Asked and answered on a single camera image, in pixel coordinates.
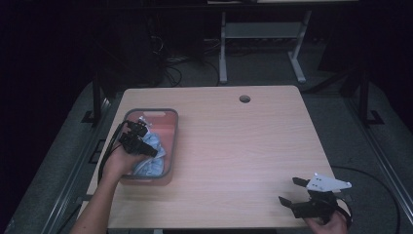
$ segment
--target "human arm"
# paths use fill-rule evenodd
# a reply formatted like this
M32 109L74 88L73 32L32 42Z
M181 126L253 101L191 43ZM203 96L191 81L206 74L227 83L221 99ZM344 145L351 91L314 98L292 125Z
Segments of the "human arm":
M134 164L145 158L144 155L132 156L128 154L122 146L116 147L106 161L102 179L92 199L70 233L106 233L113 196L121 176L129 172Z
M333 213L325 225L320 225L312 218L304 218L304 221L315 234L347 234L346 219L339 212Z

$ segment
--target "table top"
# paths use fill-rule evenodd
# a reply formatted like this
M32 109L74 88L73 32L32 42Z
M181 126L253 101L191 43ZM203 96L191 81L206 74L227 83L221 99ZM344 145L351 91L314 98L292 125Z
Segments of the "table top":
M127 90L110 137L134 108L179 114L173 177L166 186L120 183L109 228L304 226L278 197L306 202L294 176L334 176L296 87ZM97 168L88 194L96 189Z

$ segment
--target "blue cloth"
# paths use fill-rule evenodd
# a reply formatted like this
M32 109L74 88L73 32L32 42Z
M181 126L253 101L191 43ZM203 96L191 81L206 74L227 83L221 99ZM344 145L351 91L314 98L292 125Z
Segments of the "blue cloth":
M167 152L161 146L159 135L147 133L142 140L158 150L158 154L155 158L146 159L135 165L133 174L135 176L161 176L164 171L164 156Z

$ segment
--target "plastic bin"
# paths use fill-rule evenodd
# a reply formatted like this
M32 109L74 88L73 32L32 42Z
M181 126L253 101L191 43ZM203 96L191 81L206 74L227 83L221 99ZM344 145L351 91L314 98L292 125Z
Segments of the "plastic bin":
M152 124L149 128L151 133L159 135L161 145L166 151L164 156L164 171L161 175L141 176L141 175L123 175L121 183L130 185L158 185L164 186L172 180L173 168L173 150L178 126L178 113L173 109L132 109L126 116L125 120L136 122L139 117L143 116L145 120Z

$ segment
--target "gray carpet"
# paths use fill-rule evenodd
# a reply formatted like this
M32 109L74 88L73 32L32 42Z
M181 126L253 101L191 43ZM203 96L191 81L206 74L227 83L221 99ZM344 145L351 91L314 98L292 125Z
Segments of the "gray carpet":
M253 53L243 57L228 57L227 86L295 85L306 90L324 81L332 73L318 71L323 44L306 44L299 60L308 81L298 84L287 59L287 46L272 48L271 53ZM206 58L217 68L218 56ZM214 86L216 70L209 63L185 62L176 65L182 73L182 87ZM175 77L174 70L169 71ZM344 99L338 95L342 82L337 82L316 95L303 95L310 116L316 127L321 144L331 165L359 169L377 176L387 183L379 166L374 150L368 143L365 129L349 107L355 98ZM165 79L160 87L169 87ZM371 126L370 133L386 152L394 169L410 194L413 193L413 137L389 106L383 93L371 85L370 106L383 118L385 125ZM92 110L92 87L89 85L81 93L67 120L61 127L54 144L46 156L36 177L33 179L19 208L14 215L15 233L57 233L64 222L61 233L68 233L75 221L71 214L78 207L78 198L85 195L95 164L88 163L100 139L106 139L122 93L110 100L103 111L103 119L98 126L81 123L86 111ZM72 189L62 194L67 179L77 167L78 175L69 181ZM333 169L339 179L348 180L353 188L346 191L353 197L354 225L350 233L394 233L396 214L388 192L374 179L357 172ZM54 207L61 207L57 217L51 216ZM403 210L401 212L400 233L413 233L413 226ZM110 230L110 233L153 233L153 230ZM311 233L307 228L278 229L277 233Z

